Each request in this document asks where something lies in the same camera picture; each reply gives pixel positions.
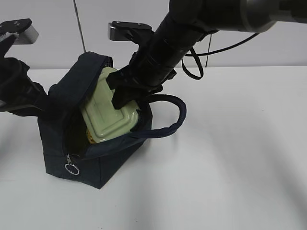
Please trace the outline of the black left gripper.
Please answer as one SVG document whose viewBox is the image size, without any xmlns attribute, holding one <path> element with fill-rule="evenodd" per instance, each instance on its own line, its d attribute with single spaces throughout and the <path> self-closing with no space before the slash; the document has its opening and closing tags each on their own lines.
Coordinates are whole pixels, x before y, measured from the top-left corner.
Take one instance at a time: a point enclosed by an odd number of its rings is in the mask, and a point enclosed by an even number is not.
<svg viewBox="0 0 307 230">
<path fill-rule="evenodd" d="M 43 87 L 28 77 L 29 67 L 9 57 L 0 59 L 0 111 L 17 116 L 57 119 L 61 108 Z"/>
</svg>

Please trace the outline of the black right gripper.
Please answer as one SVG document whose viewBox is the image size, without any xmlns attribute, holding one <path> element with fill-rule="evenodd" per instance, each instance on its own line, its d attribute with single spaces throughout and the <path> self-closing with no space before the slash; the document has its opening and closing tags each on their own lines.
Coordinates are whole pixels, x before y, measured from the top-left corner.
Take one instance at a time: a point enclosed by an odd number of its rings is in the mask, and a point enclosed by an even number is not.
<svg viewBox="0 0 307 230">
<path fill-rule="evenodd" d="M 119 110 L 127 103 L 160 92 L 162 84 L 174 78 L 175 51 L 137 51 L 126 67 L 106 67 L 106 82 L 115 90 L 112 104 Z"/>
</svg>

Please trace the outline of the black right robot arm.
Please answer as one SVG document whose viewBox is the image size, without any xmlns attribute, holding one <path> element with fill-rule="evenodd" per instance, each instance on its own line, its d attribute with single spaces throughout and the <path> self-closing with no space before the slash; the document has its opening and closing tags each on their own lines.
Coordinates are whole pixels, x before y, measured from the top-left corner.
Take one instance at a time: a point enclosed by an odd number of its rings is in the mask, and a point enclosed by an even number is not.
<svg viewBox="0 0 307 230">
<path fill-rule="evenodd" d="M 277 22 L 306 23 L 304 0 L 172 0 L 169 11 L 153 31 L 143 23 L 113 21 L 112 41 L 139 46 L 128 65 L 110 74 L 112 104 L 120 109 L 162 90 L 175 76 L 175 67 L 204 37 L 219 31 L 260 34 Z"/>
</svg>

